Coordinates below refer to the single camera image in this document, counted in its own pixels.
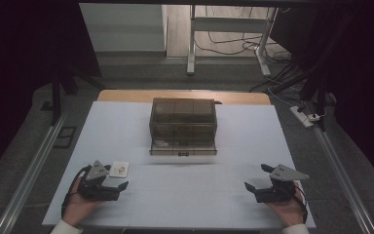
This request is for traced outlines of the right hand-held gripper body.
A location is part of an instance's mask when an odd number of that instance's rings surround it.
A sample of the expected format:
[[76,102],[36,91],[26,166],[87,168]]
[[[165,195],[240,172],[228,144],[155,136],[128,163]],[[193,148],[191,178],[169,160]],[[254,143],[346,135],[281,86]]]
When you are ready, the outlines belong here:
[[255,198],[258,203],[288,202],[295,195],[295,180],[305,180],[310,177],[285,165],[278,164],[269,173],[272,186],[270,188],[256,189]]

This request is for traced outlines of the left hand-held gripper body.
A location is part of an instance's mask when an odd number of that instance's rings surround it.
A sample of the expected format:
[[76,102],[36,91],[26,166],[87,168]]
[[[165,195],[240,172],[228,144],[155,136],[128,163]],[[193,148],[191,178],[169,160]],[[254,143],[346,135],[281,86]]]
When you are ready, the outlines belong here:
[[91,201],[117,201],[121,188],[107,187],[103,182],[108,175],[108,170],[95,160],[90,166],[84,168],[84,175],[78,186],[78,193],[85,199]]

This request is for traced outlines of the white picture card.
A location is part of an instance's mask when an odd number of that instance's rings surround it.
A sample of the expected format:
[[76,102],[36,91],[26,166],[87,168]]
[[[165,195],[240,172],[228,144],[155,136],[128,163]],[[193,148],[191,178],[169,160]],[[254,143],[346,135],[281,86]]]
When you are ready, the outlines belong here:
[[111,177],[125,178],[129,171],[129,162],[113,162],[109,171]]

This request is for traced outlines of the brown transparent drawer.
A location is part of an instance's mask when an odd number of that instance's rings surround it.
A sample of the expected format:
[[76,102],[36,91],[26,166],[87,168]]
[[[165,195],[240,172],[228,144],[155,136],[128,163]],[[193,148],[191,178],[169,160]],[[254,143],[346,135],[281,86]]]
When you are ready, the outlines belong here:
[[153,156],[206,156],[216,155],[214,141],[153,140],[149,150]]

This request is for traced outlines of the brown transparent drawer box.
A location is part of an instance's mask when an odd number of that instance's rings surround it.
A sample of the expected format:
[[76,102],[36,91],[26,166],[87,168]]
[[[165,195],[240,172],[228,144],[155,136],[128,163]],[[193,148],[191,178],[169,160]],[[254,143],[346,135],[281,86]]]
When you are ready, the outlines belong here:
[[212,144],[217,131],[215,100],[155,97],[149,128],[155,143]]

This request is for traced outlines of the person's right hand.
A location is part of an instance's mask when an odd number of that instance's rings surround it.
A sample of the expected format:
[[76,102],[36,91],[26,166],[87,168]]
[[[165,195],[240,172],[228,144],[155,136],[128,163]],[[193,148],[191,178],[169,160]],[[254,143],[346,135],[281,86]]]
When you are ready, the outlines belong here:
[[294,199],[283,203],[266,203],[266,206],[276,214],[284,228],[305,223],[304,210],[302,207],[304,199],[297,182],[295,182],[295,187],[296,192]]

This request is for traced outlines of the person's left hand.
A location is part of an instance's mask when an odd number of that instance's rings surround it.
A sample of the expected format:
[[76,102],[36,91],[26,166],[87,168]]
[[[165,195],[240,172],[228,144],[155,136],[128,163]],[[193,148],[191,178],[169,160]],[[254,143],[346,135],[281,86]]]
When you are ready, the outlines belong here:
[[87,200],[78,193],[80,181],[81,178],[78,177],[67,193],[67,205],[62,216],[64,222],[75,228],[78,228],[81,221],[102,204],[102,201]]

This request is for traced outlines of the white power strip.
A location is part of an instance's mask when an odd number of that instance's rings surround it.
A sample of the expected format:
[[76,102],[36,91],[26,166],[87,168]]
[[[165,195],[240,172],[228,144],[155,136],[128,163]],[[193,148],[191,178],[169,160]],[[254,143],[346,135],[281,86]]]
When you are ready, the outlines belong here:
[[303,112],[303,110],[300,107],[291,106],[289,110],[295,116],[295,118],[302,124],[303,127],[312,127],[313,123],[309,120],[308,116]]

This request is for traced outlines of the white table mat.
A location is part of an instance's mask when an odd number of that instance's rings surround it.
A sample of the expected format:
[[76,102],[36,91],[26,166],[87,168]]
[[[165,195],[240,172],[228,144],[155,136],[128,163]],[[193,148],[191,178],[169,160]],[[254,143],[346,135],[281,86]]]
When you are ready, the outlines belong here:
[[293,161],[272,105],[216,108],[217,152],[206,156],[152,156],[151,104],[93,103],[54,199],[43,219],[55,225],[73,177],[100,161],[129,163],[128,187],[118,200],[100,205],[85,224],[101,227],[262,230],[281,227],[268,207],[246,190],[271,185],[264,164]]

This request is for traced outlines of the wooden table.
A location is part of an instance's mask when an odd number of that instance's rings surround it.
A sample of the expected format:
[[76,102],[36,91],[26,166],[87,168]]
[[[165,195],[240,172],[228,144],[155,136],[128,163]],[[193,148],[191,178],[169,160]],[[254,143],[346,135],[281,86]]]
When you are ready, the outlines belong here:
[[151,102],[153,98],[212,98],[222,104],[270,105],[266,94],[220,91],[103,90],[98,101]]

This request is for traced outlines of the black metal stand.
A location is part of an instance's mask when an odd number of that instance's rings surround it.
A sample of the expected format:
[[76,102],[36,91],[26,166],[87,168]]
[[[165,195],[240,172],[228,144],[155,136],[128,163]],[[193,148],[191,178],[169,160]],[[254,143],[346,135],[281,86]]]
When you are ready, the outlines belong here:
[[60,119],[60,88],[63,88],[68,95],[76,95],[78,92],[78,86],[74,81],[75,77],[83,79],[101,91],[106,89],[106,86],[101,82],[96,81],[91,75],[86,74],[84,71],[80,71],[76,67],[66,66],[63,68],[56,68],[52,75],[52,126]]
[[308,100],[316,97],[316,113],[320,115],[318,120],[319,128],[324,132],[324,106],[326,94],[327,73],[323,65],[316,64],[305,73],[307,81],[300,92],[302,100]]

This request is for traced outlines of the dark curtain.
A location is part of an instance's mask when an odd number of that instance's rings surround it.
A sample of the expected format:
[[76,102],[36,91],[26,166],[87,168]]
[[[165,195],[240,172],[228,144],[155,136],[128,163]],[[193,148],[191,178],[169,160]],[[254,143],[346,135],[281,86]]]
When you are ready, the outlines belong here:
[[[285,8],[277,14],[271,38],[299,65],[314,65],[330,33],[342,21],[338,0],[324,9]],[[374,167],[374,0],[353,0],[354,17],[326,63],[327,91],[336,97],[335,117]]]
[[57,76],[98,77],[100,69],[80,0],[0,0],[0,158],[32,104]]

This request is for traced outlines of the black floor frame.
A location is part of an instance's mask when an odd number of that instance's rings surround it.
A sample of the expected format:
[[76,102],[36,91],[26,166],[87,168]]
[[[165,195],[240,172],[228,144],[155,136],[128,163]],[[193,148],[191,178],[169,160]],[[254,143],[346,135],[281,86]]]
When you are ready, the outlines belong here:
[[57,134],[56,141],[54,143],[54,148],[67,149],[71,146],[72,140],[75,136],[77,128],[72,127],[62,127]]

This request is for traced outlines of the metal floor rail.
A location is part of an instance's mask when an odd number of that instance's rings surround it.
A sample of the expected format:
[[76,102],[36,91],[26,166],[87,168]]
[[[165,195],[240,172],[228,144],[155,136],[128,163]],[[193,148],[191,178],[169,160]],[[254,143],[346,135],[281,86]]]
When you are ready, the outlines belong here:
[[339,159],[339,155],[336,152],[336,149],[333,147],[327,133],[323,132],[320,127],[315,127],[315,133],[323,152],[329,161],[329,165],[351,206],[355,219],[361,229],[361,233],[372,234],[373,224],[369,219],[367,209],[365,208],[355,187],[352,185],[352,181],[349,175],[346,173],[345,168]]
[[6,210],[0,217],[0,234],[11,234],[33,185],[38,178],[38,175],[41,173],[51,148],[56,141],[56,136],[60,132],[65,118],[66,113],[60,114],[45,134],[42,143],[32,158],[32,161],[7,205]]

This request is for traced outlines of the white desk frame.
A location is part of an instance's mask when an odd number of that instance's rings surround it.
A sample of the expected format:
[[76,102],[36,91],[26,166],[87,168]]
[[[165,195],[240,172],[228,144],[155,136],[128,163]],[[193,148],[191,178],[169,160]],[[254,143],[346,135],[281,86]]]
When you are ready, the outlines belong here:
[[190,6],[190,41],[187,58],[187,74],[195,74],[195,33],[197,31],[207,32],[235,32],[235,33],[260,33],[261,40],[254,49],[258,59],[262,75],[270,77],[271,72],[264,55],[265,47],[269,39],[278,8],[269,8],[269,13],[265,19],[234,19],[217,17],[197,17],[196,6]]

